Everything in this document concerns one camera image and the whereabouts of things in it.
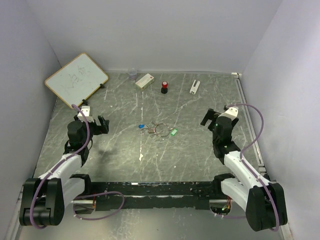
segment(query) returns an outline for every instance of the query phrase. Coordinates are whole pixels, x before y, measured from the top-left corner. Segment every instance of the handwriting on whiteboard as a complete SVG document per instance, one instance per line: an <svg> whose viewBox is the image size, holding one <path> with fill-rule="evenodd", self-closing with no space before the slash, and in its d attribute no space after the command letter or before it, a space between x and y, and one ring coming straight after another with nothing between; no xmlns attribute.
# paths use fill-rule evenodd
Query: handwriting on whiteboard
<svg viewBox="0 0 320 240"><path fill-rule="evenodd" d="M78 84L78 83L80 83L80 82L82 82L82 79L81 78L79 78L77 75L75 75L75 74L73 74L73 75L70 75L69 74L69 80L70 80L70 84L69 84L69 86L67 87L68 89L72 89L72 88L74 88L75 87L75 85L76 84Z"/></svg>

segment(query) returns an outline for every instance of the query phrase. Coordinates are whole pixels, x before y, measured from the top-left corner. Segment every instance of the white scratch mark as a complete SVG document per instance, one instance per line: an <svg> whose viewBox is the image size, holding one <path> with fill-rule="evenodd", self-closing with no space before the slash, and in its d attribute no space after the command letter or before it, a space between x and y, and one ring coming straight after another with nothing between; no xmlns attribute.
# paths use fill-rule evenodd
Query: white scratch mark
<svg viewBox="0 0 320 240"><path fill-rule="evenodd" d="M141 139L140 140L140 157L139 157L140 162L142 160L142 157L143 157L143 155L142 155L142 139Z"/></svg>
<svg viewBox="0 0 320 240"><path fill-rule="evenodd" d="M106 90L105 90L104 100L106 100L107 92L108 92L108 87L107 87Z"/></svg>

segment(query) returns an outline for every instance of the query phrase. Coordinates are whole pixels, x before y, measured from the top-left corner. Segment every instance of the purple cable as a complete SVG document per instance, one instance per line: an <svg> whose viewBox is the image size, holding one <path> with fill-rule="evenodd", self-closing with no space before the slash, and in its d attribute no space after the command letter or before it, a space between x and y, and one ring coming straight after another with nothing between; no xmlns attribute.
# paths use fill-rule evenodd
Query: purple cable
<svg viewBox="0 0 320 240"><path fill-rule="evenodd" d="M272 208L273 208L273 211L274 211L274 215L275 215L275 228L270 228L271 231L274 231L274 232L277 232L279 230L279 226L280 226L280 221L279 221L279 214L278 214L278 211L277 211L277 207L276 207L276 203L273 199L273 197L271 196L271 193L269 192L267 186L265 185L265 183L258 178L258 175L251 169L251 167L243 160L243 156L244 156L244 152L249 148L251 147L257 140L258 138L260 137L263 129L264 129L264 117L262 116L262 113L260 112L260 110L258 108L256 108L255 106L253 105L250 105L250 104L247 104L247 103L236 103L236 104L231 104L229 106L227 106L227 108L230 108L230 107L234 107L234 106L247 106L247 107L251 107L253 108L254 110L257 111L257 113L260 115L260 118L261 118L261 129L259 131L259 133L257 134L257 136L255 137L255 139L250 143L248 144L247 146L245 146L241 151L240 151L240 159L241 159L241 162L244 164L244 166L252 173L252 175L258 179L258 181L262 184L266 194L268 195L269 199L270 199L270 202L271 202L271 205L272 205Z"/></svg>
<svg viewBox="0 0 320 240"><path fill-rule="evenodd" d="M109 215L106 215L106 216L97 217L97 218L81 217L76 214L75 207L73 206L74 217L76 217L77 219L80 219L80 220L96 221L96 220L106 219L106 218L109 218L109 217L117 214L125 204L125 196L119 191L107 191L107 192L102 192L102 193L97 193L97 194L92 194L92 195L77 196L75 199L92 198L92 197L104 196L104 195L109 195L109 194L118 194L118 195L121 195L121 197L122 197L122 203L121 203L120 207L117 210L115 210L113 213L110 213Z"/></svg>
<svg viewBox="0 0 320 240"><path fill-rule="evenodd" d="M51 170L51 172L48 172L47 175L44 176L44 178L41 180L39 186L36 188L36 191L33 195L33 199L31 202L31 206L30 206L30 222L32 224L32 226L34 226L36 229L44 229L46 226L39 226L36 224L35 219L34 219L34 209L35 209L35 204L36 204L36 200L37 200L37 196L40 192L41 187L43 186L43 184L45 183L45 181L49 178L50 175L52 175L60 166L61 164L63 164L65 161L67 161L68 159L72 158L73 156L77 155L81 150L83 150L89 143L90 140L90 129L89 129L89 124L88 124L88 120L85 116L85 114L81 111L81 109L72 104L71 105L74 109L76 109L78 112L81 113L81 115L83 116L84 122L85 122L85 126L86 126L86 140L85 143L83 144L83 146L78 149L77 151L75 151L74 153L72 153L71 155L67 156L65 159L62 159L60 162L58 162Z"/></svg>

